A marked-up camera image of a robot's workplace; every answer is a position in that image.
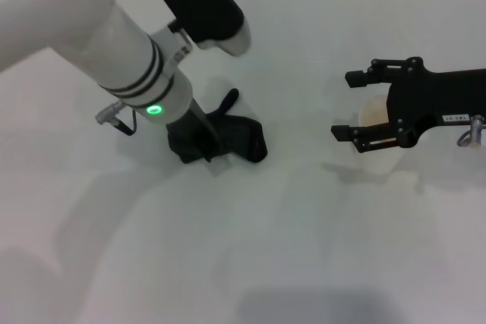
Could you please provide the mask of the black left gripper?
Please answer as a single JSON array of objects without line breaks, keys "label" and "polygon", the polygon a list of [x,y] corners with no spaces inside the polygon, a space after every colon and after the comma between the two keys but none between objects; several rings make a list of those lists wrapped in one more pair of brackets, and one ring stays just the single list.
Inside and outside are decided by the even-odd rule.
[{"label": "black left gripper", "polygon": [[203,159],[213,177],[230,168],[229,157],[207,115],[192,99],[187,112],[179,120],[166,125],[170,150],[183,163]]}]

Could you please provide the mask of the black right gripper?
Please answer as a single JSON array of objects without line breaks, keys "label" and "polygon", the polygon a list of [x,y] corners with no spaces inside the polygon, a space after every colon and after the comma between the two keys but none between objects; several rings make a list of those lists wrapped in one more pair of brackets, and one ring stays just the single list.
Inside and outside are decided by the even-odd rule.
[{"label": "black right gripper", "polygon": [[373,59],[366,71],[349,71],[350,88],[389,83],[389,122],[366,127],[333,125],[339,142],[351,142],[358,153],[415,146],[435,127],[464,124],[472,130],[470,145],[480,144],[485,128],[485,70],[436,73],[421,58]]}]

